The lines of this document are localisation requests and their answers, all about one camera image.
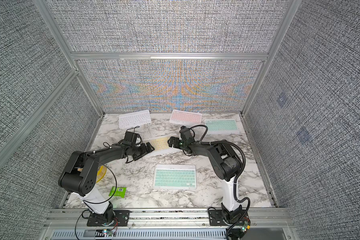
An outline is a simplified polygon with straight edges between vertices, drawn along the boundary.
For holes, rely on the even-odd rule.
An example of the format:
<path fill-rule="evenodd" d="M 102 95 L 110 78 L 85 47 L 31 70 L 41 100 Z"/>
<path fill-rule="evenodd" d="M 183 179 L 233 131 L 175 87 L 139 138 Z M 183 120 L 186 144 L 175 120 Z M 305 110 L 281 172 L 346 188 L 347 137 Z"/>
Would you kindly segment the yellow key keyboard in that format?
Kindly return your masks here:
<path fill-rule="evenodd" d="M 150 153 L 151 156 L 164 155 L 169 153 L 175 153 L 178 150 L 175 148 L 170 148 L 168 145 L 168 140 L 171 136 L 160 136 L 152 139 L 148 139 L 148 143 L 152 145 L 155 149 Z"/>

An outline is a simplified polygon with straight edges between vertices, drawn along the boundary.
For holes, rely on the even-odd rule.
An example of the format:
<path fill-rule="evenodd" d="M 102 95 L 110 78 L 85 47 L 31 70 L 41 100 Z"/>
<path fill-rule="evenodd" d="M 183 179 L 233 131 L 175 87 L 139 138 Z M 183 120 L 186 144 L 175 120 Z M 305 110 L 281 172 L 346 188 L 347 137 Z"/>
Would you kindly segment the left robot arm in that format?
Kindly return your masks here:
<path fill-rule="evenodd" d="M 92 152 L 75 151 L 71 154 L 58 185 L 67 192 L 77 195 L 89 208 L 92 218 L 98 224 L 109 226 L 114 223 L 115 214 L 110 199 L 105 199 L 96 187 L 99 166 L 114 161 L 133 157 L 137 161 L 153 152 L 150 143 L 139 145 L 113 144 Z"/>

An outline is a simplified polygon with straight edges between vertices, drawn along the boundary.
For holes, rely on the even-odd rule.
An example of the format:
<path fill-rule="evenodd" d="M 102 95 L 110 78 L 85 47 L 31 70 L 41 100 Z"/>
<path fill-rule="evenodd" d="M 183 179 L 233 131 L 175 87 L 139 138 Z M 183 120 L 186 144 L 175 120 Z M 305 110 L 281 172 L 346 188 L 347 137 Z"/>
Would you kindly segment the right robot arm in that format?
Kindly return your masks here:
<path fill-rule="evenodd" d="M 215 174 L 222 180 L 223 219 L 230 225 L 239 220 L 243 207 L 237 196 L 237 181 L 244 170 L 244 159 L 236 153 L 238 146 L 226 140 L 191 142 L 177 137 L 170 137 L 168 145 L 170 148 L 183 150 L 186 155 L 209 158 Z"/>

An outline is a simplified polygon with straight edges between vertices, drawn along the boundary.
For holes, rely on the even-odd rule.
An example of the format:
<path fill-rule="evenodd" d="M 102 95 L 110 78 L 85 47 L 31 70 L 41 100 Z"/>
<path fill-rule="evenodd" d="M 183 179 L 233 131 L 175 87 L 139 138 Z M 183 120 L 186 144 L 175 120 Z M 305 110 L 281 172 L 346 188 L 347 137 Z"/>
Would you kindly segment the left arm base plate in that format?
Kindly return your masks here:
<path fill-rule="evenodd" d="M 90 213 L 87 227 L 126 227 L 130 218 L 128 210 L 109 210 L 104 214 Z"/>

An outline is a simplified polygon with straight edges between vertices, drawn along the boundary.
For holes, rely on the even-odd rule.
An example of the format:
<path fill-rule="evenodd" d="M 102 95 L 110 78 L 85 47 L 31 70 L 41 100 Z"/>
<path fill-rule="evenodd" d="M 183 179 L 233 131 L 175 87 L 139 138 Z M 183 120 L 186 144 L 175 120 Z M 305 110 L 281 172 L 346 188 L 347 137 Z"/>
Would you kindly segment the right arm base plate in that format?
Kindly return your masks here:
<path fill-rule="evenodd" d="M 248 219 L 248 214 L 244 214 L 245 210 L 240 210 L 235 214 L 229 214 L 222 209 L 208 208 L 207 209 L 210 226 L 230 226 L 236 223 L 243 215 L 239 225 L 242 225 L 245 219 Z"/>

